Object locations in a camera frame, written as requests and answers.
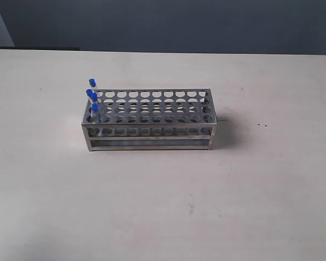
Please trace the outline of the blue-capped tube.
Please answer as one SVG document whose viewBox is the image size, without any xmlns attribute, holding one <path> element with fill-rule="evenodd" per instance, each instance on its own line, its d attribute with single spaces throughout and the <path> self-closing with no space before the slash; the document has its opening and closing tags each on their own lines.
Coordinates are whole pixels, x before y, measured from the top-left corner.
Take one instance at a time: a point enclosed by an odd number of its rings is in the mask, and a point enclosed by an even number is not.
<svg viewBox="0 0 326 261">
<path fill-rule="evenodd" d="M 91 105 L 91 110 L 90 110 L 90 122 L 98 121 L 98 112 L 99 112 L 98 103 L 93 103 Z"/>
<path fill-rule="evenodd" d="M 98 96 L 95 92 L 92 94 L 92 99 L 93 99 L 93 102 L 91 103 L 91 105 L 93 103 L 98 103 Z M 100 118 L 101 118 L 101 111 L 100 111 L 100 106 L 99 106 L 98 121 L 100 120 Z"/>
<path fill-rule="evenodd" d="M 98 87 L 97 87 L 97 83 L 96 83 L 95 79 L 93 79 L 93 78 L 89 79 L 89 85 L 93 92 L 98 91 Z"/>
<path fill-rule="evenodd" d="M 92 99 L 93 90 L 92 89 L 87 89 L 86 94 L 88 96 L 88 99 L 89 99 L 90 103 L 92 103 L 93 102 L 93 99 Z"/>
</svg>

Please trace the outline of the stainless steel test tube rack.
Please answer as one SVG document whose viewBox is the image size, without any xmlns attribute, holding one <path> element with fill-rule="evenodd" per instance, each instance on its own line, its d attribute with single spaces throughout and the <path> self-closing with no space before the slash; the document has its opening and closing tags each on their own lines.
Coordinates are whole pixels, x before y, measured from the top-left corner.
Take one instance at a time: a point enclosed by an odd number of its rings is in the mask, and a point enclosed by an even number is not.
<svg viewBox="0 0 326 261">
<path fill-rule="evenodd" d="M 210 150 L 218 126 L 210 89 L 98 89 L 99 121 L 81 122 L 87 148 Z"/>
</svg>

